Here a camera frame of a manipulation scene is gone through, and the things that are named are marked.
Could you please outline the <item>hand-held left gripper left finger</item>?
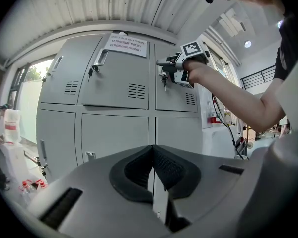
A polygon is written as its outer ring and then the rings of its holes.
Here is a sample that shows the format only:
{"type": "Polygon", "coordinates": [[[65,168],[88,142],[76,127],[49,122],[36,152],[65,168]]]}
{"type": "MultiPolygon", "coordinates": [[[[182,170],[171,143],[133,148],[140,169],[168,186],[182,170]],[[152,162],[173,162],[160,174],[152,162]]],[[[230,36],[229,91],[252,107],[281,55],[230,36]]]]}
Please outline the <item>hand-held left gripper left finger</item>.
{"type": "Polygon", "coordinates": [[[153,193],[148,191],[148,180],[153,168],[151,145],[119,160],[109,173],[112,187],[125,199],[138,203],[153,203],[153,193]]]}

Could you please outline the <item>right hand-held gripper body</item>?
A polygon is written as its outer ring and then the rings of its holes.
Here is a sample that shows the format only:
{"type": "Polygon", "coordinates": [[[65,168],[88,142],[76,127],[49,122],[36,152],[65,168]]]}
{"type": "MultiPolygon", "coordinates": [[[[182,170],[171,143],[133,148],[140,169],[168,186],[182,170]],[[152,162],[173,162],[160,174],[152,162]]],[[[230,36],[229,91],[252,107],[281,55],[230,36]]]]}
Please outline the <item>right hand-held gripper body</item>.
{"type": "Polygon", "coordinates": [[[211,55],[209,50],[204,50],[198,41],[181,45],[180,49],[181,51],[174,54],[177,55],[175,66],[162,66],[162,71],[169,75],[172,83],[184,88],[193,89],[194,87],[188,81],[189,73],[184,70],[184,62],[187,60],[194,60],[211,66],[211,55]]]}

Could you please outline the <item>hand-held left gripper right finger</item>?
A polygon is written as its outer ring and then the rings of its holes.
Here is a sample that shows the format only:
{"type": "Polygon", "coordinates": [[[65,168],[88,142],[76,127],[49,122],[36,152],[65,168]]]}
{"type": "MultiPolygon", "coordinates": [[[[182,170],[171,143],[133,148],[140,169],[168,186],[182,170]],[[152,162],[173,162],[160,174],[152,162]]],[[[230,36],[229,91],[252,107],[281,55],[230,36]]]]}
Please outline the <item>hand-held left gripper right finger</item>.
{"type": "Polygon", "coordinates": [[[153,168],[172,199],[189,197],[201,180],[200,169],[192,162],[154,145],[153,168]]]}

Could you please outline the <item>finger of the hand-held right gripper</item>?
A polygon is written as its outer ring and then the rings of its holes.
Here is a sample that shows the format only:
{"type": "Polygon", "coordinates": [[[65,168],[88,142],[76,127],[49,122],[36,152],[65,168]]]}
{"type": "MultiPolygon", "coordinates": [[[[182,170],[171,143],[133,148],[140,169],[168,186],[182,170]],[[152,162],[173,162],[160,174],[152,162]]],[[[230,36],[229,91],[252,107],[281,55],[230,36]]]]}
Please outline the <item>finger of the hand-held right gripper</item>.
{"type": "Polygon", "coordinates": [[[175,66],[176,59],[177,59],[177,55],[158,59],[156,61],[156,65],[158,65],[158,66],[175,66]]]}

